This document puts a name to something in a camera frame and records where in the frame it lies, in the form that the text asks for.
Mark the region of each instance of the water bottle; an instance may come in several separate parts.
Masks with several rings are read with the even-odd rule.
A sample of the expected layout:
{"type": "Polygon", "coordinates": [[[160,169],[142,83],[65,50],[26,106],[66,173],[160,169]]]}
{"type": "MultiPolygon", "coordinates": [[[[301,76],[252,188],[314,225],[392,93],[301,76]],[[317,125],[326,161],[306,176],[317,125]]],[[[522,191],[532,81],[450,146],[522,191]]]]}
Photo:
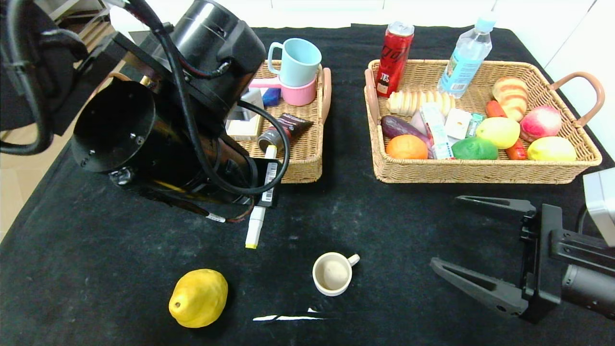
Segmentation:
{"type": "Polygon", "coordinates": [[[494,13],[488,12],[478,19],[471,30],[461,34],[438,82],[438,92],[447,92],[456,99],[463,96],[480,64],[491,52],[489,33],[495,23],[494,13]]]}

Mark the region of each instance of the eggplant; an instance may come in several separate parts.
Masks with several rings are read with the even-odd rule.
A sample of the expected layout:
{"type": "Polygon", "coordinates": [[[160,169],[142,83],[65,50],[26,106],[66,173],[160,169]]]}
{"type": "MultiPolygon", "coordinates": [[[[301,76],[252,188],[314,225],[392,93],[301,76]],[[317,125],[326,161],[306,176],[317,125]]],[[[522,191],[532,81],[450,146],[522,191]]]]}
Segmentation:
{"type": "Polygon", "coordinates": [[[408,124],[408,122],[400,119],[396,116],[386,115],[380,119],[380,125],[383,129],[383,135],[389,138],[394,138],[399,135],[415,135],[419,137],[425,144],[427,145],[427,154],[430,159],[434,158],[433,153],[431,152],[431,143],[429,139],[421,133],[421,131],[417,130],[416,127],[408,124]]]}

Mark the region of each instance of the brown tube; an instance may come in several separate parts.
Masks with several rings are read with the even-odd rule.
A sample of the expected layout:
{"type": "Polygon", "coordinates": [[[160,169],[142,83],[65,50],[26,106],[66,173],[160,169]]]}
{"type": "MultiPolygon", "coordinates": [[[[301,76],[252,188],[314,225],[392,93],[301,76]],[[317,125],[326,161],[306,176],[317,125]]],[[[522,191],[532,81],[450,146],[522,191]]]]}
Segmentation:
{"type": "MultiPolygon", "coordinates": [[[[313,124],[312,121],[303,120],[288,113],[282,114],[279,118],[277,118],[277,120],[284,128],[284,132],[286,132],[286,135],[290,140],[299,136],[313,124]]],[[[278,151],[282,150],[282,136],[280,136],[279,132],[273,126],[270,126],[262,135],[258,137],[258,147],[261,148],[263,153],[270,145],[275,145],[278,151]]]]}

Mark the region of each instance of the white marker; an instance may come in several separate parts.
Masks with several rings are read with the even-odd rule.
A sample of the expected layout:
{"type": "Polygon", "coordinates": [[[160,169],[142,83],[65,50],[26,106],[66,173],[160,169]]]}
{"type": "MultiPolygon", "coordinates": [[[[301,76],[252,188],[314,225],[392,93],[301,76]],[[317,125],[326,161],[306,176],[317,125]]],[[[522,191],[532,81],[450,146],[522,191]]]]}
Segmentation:
{"type": "MultiPolygon", "coordinates": [[[[277,156],[277,148],[275,145],[270,145],[265,151],[266,159],[275,159],[277,156]]],[[[276,177],[277,165],[270,163],[267,166],[267,176],[265,177],[265,184],[269,183],[276,177]]],[[[263,192],[261,199],[263,201],[270,201],[273,197],[273,188],[263,192]]],[[[255,206],[254,210],[250,214],[250,221],[248,224],[248,234],[245,237],[245,247],[248,249],[256,249],[258,245],[258,237],[261,235],[261,228],[263,227],[263,220],[265,219],[265,207],[255,206]]]]}

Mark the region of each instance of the yellow lemon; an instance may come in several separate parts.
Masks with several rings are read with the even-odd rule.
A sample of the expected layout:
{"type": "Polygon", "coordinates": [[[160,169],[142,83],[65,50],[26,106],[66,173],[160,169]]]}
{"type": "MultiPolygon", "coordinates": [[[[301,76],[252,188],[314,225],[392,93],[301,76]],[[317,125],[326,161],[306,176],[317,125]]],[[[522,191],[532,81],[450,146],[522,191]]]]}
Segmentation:
{"type": "Polygon", "coordinates": [[[528,159],[536,161],[575,161],[576,152],[563,137],[543,137],[530,144],[528,159]]]}
{"type": "Polygon", "coordinates": [[[177,281],[169,301],[169,312],[184,327],[208,326],[224,310],[228,290],[228,283],[219,272],[193,270],[177,281]]]}
{"type": "Polygon", "coordinates": [[[498,149],[508,149],[515,145],[521,133],[519,123],[510,118],[486,118],[476,128],[476,137],[486,139],[498,149]]]}

